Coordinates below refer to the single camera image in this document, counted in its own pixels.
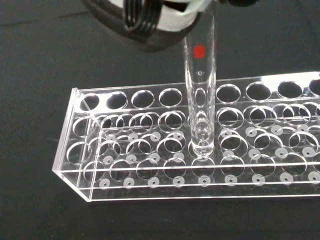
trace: small hole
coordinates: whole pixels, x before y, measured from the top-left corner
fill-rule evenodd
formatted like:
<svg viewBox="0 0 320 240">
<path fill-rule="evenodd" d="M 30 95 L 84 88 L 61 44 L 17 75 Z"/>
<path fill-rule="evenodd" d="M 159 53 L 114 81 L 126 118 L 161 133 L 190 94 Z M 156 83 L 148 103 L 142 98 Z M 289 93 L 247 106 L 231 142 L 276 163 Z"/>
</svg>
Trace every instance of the small hole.
<svg viewBox="0 0 320 240">
<path fill-rule="evenodd" d="M 85 97 L 80 103 L 80 109 L 83 111 L 90 111 L 95 109 L 99 104 L 99 97 L 97 95 L 90 95 Z"/>
<path fill-rule="evenodd" d="M 287 81 L 278 86 L 278 93 L 285 98 L 294 99 L 302 95 L 302 89 L 295 82 Z"/>
<path fill-rule="evenodd" d="M 148 108 L 154 103 L 154 100 L 153 93 L 148 90 L 137 91 L 131 99 L 136 108 Z"/>
<path fill-rule="evenodd" d="M 159 95 L 160 103 L 166 107 L 173 107 L 182 101 L 182 94 L 178 89 L 168 88 Z"/>
<path fill-rule="evenodd" d="M 254 82 L 249 85 L 246 90 L 246 94 L 252 100 L 263 101 L 270 97 L 271 92 L 265 85 L 259 82 Z"/>
<path fill-rule="evenodd" d="M 127 106 L 127 96 L 123 92 L 113 92 L 106 101 L 106 106 L 109 109 L 123 109 Z"/>
<path fill-rule="evenodd" d="M 222 103 L 233 103 L 240 98 L 240 89 L 233 84 L 225 84 L 216 90 L 216 97 Z"/>
<path fill-rule="evenodd" d="M 320 79 L 311 81 L 309 89 L 313 94 L 320 96 Z"/>
</svg>

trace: clear acrylic rack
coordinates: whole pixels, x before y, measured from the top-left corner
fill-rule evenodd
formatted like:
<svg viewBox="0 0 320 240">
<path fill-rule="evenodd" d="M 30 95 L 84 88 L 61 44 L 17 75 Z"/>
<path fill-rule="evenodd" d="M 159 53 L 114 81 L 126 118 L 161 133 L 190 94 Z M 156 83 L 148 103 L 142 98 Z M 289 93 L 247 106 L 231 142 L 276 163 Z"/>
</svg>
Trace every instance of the clear acrylic rack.
<svg viewBox="0 0 320 240">
<path fill-rule="evenodd" d="M 186 96 L 185 83 L 74 88 L 52 170 L 88 202 L 320 196 L 319 72 L 217 80 L 207 159 Z"/>
</svg>

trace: black background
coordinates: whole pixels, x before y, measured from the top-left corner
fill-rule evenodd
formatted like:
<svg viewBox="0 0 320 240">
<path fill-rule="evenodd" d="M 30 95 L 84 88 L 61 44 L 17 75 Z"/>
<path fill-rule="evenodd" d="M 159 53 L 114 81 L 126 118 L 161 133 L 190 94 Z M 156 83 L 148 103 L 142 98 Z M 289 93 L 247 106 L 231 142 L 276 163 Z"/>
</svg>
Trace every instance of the black background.
<svg viewBox="0 0 320 240">
<path fill-rule="evenodd" d="M 217 78 L 320 71 L 319 6 L 221 7 Z M 319 239 L 319 198 L 92 204 L 51 171 L 71 88 L 183 81 L 179 44 L 123 48 L 77 0 L 0 0 L 0 239 Z"/>
</svg>

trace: red mark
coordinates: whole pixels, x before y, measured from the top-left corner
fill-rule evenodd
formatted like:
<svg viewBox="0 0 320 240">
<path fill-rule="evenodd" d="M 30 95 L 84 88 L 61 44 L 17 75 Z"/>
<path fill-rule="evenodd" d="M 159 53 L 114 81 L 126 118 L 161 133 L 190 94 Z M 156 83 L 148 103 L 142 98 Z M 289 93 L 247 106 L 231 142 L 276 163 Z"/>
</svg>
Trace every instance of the red mark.
<svg viewBox="0 0 320 240">
<path fill-rule="evenodd" d="M 193 56 L 195 59 L 202 59 L 205 57 L 206 48 L 203 44 L 197 44 L 193 48 Z"/>
</svg>

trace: test tube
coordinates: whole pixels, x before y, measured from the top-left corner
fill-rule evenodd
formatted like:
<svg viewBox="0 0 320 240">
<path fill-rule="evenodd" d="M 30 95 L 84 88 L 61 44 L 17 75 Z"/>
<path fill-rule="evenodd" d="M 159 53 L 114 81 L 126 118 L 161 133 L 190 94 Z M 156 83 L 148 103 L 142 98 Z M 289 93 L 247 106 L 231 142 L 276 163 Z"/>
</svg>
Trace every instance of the test tube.
<svg viewBox="0 0 320 240">
<path fill-rule="evenodd" d="M 208 158 L 215 148 L 216 11 L 217 3 L 212 0 L 183 40 L 191 141 L 199 158 Z"/>
</svg>

